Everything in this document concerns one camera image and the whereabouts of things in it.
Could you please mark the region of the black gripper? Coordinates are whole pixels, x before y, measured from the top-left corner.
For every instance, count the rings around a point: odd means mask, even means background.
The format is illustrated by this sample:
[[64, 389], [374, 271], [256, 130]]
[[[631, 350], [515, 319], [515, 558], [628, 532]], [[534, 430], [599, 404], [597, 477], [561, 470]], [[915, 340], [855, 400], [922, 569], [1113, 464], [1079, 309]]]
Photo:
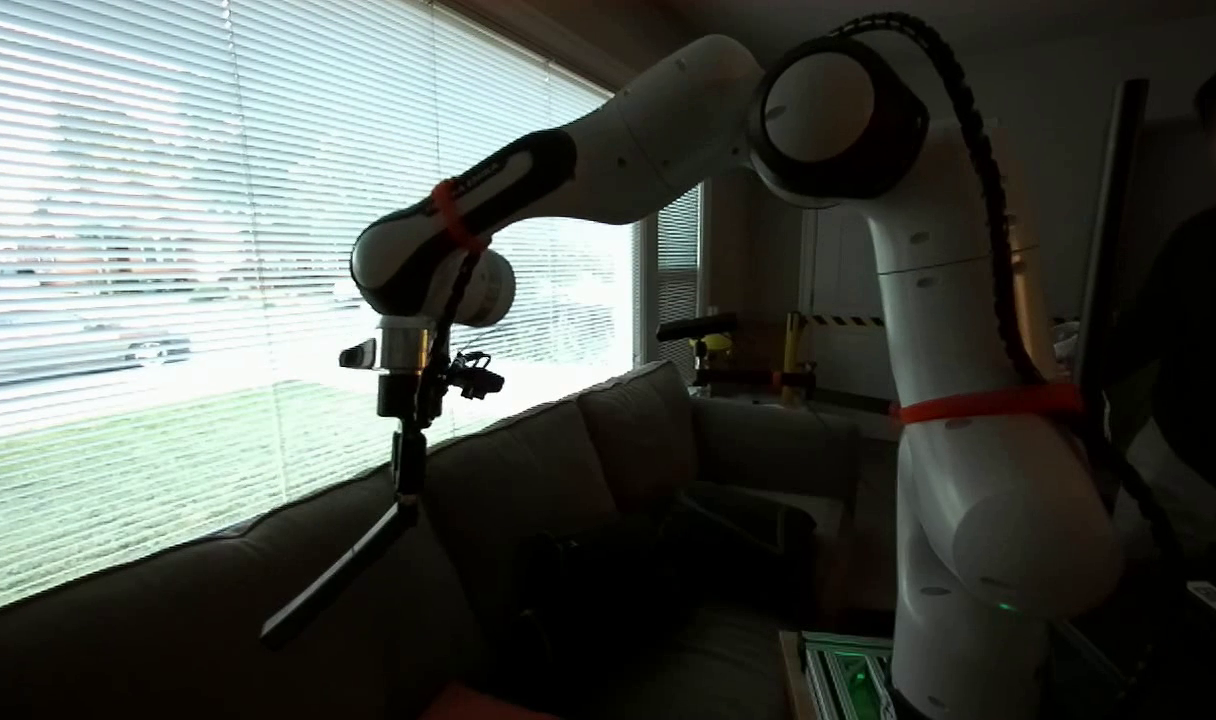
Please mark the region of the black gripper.
[[384, 315], [374, 331], [348, 345], [334, 362], [374, 377], [374, 413], [404, 429], [429, 429], [442, 390], [484, 400], [503, 389], [486, 350], [448, 350], [450, 331], [423, 315]]

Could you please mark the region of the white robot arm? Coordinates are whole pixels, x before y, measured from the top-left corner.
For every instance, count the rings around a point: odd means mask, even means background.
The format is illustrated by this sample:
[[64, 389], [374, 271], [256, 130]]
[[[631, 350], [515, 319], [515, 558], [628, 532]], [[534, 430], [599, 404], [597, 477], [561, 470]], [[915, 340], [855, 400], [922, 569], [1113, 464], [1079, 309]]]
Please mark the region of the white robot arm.
[[1043, 720], [1050, 629], [1113, 590], [1121, 541], [1070, 429], [1082, 400], [1021, 340], [1005, 175], [931, 23], [855, 16], [773, 62], [733, 36], [686, 41], [599, 109], [374, 214], [348, 277], [378, 315], [378, 366], [409, 381], [442, 328], [507, 310], [495, 230], [631, 224], [733, 164], [867, 224], [900, 421], [896, 700], [922, 720]]

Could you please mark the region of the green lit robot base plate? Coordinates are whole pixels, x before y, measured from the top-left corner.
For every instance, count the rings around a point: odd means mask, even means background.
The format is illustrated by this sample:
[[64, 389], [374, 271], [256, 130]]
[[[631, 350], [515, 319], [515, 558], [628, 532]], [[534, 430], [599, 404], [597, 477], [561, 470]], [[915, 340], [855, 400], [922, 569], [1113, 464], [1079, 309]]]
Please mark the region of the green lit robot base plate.
[[887, 639], [846, 633], [802, 633], [798, 658], [816, 720], [900, 720], [893, 700]]

